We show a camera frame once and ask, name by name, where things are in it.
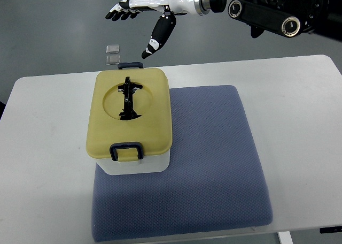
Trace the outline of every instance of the yellow lid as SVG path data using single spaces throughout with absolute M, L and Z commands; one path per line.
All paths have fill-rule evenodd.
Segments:
M 120 120 L 119 116 L 124 108 L 124 94 L 118 91 L 118 87 L 124 84 L 126 77 L 143 86 L 133 94 L 133 109 L 141 116 L 132 120 Z M 161 155 L 172 145 L 169 86 L 164 72 L 158 68 L 110 70 L 97 75 L 89 116 L 87 152 L 96 159 L 110 158 L 112 144 L 127 142 L 140 142 L 147 156 Z M 132 149 L 120 150 L 119 161 L 134 160 L 132 154 Z

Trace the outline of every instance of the lid clip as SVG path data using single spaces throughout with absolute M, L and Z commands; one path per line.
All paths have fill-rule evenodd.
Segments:
M 122 142 L 122 143 L 115 143 L 112 144 L 109 148 L 109 152 L 112 156 L 113 161 L 118 161 L 118 153 L 117 149 L 130 149 L 130 148 L 136 148 L 138 152 L 138 159 L 144 158 L 144 151 L 143 151 L 143 145 L 140 142 Z

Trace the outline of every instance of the gray floor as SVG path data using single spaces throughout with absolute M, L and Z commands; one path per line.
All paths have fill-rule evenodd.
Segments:
M 0 0 L 0 101 L 7 102 L 21 77 L 115 69 L 105 65 L 108 44 L 120 45 L 122 62 L 141 61 L 145 67 L 325 54 L 342 72 L 342 42 L 316 34 L 286 39 L 264 33 L 252 39 L 249 27 L 226 12 L 177 17 L 167 44 L 142 61 L 141 53 L 160 14 L 105 20 L 118 1 Z M 295 244 L 342 243 L 341 233 L 321 235 L 317 229 L 291 234 Z M 279 242 L 275 234 L 265 234 L 186 243 Z

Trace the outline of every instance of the blue fabric pad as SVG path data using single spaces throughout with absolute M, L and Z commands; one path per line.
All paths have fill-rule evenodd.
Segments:
M 170 90 L 173 145 L 160 173 L 109 176 L 96 165 L 95 241 L 272 222 L 268 189 L 234 86 Z

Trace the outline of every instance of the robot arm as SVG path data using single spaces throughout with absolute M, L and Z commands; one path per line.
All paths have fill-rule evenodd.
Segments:
M 159 18 L 142 58 L 161 49 L 170 37 L 176 15 L 205 15 L 210 10 L 223 12 L 227 0 L 122 0 L 107 14 L 106 19 L 117 21 L 135 18 L 146 10 L 159 11 Z M 257 38 L 264 30 L 295 37 L 313 30 L 328 14 L 329 0 L 233 0 L 228 15 L 251 26 L 251 36 Z
M 146 58 L 164 46 L 176 25 L 176 15 L 189 13 L 202 16 L 210 10 L 220 13 L 226 8 L 226 4 L 227 0 L 122 0 L 109 11 L 106 19 L 126 20 L 147 10 L 163 13 L 154 27 L 146 50 L 142 53 L 142 58 Z
M 233 0 L 228 14 L 250 25 L 253 38 L 264 30 L 295 37 L 313 30 L 325 19 L 328 3 L 329 0 Z

